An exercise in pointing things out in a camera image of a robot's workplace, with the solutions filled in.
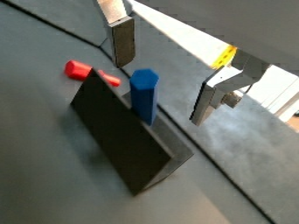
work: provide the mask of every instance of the gray table surface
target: gray table surface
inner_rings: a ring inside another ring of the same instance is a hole
[[[62,30],[73,33],[92,44],[100,46],[106,38],[105,18],[97,0],[4,0],[42,18]],[[132,5],[124,0],[125,12],[132,12]]]
[[[80,83],[61,71],[69,59],[100,67],[121,77],[120,93],[128,90],[125,76],[97,48],[4,4],[0,11],[2,223],[267,223],[198,151],[132,198],[69,109]],[[170,116],[276,222],[296,223],[297,135],[248,98],[235,110],[221,108],[200,128],[192,126],[192,103],[211,70],[148,23],[136,23],[136,30],[137,55],[125,70],[156,70],[160,104]]]

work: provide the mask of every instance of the blue cylinder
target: blue cylinder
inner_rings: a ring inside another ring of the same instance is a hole
[[[129,79],[132,109],[150,126],[156,115],[158,75],[150,69],[134,70]]]

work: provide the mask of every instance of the gray floor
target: gray floor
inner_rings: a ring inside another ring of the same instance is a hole
[[[0,11],[1,223],[267,223],[197,151],[132,197],[69,109],[80,83],[61,71],[76,59],[124,75],[97,48],[1,3]]]
[[[160,185],[130,197],[104,156],[89,162],[98,148],[68,109],[80,84],[61,69],[74,58],[125,81],[122,74],[98,49],[6,6],[0,11],[5,223],[267,223],[197,151]],[[211,70],[138,19],[136,47],[125,70],[150,67],[160,74],[162,108],[276,223],[296,223],[297,135],[248,98],[192,126],[188,116]]]

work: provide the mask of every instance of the yellow label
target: yellow label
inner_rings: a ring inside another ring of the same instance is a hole
[[[229,45],[209,67],[212,69],[219,69],[221,66],[225,66],[235,56],[236,51],[237,48],[233,45]]]

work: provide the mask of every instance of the red object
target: red object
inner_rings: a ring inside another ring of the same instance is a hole
[[[76,60],[70,60],[66,64],[65,64],[65,69],[64,69],[64,73],[73,79],[77,81],[84,81],[89,75],[89,70],[90,70],[92,66],[76,61]],[[98,74],[101,75],[101,77],[105,79],[105,81],[113,86],[113,87],[118,87],[121,80],[110,75],[104,73],[102,70],[97,70]]]
[[[92,66],[76,61],[76,60],[70,60],[66,64],[65,64],[65,69],[64,69],[64,73],[73,79],[77,81],[84,81],[89,75],[89,70],[90,70]]]
[[[110,75],[110,74],[106,74],[104,73],[102,70],[97,70],[98,74],[101,75],[101,77],[105,79],[105,81],[113,86],[113,87],[118,87],[120,83],[121,83],[121,80]]]

